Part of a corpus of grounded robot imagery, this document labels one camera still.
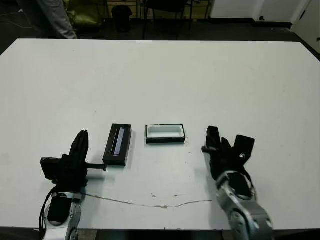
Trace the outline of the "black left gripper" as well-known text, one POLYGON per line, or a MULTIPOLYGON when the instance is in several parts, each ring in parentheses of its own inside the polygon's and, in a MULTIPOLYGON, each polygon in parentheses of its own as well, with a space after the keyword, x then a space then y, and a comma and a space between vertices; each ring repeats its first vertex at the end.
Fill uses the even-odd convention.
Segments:
POLYGON ((61 192, 80 192, 87 186, 88 169, 107 170, 104 163, 87 163, 89 150, 89 133, 81 130, 74 139, 69 155, 63 154, 58 164, 58 173, 55 180, 56 187, 61 192))

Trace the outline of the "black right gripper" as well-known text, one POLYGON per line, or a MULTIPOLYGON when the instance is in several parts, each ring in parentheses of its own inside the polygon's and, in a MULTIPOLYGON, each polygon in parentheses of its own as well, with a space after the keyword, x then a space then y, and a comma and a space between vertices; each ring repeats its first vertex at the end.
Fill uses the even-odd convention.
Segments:
POLYGON ((248 176, 245 170, 247 156, 244 153, 235 152, 226 138, 221 138, 221 148, 202 146, 201 151, 209 155, 210 173, 215 181, 228 171, 248 176))

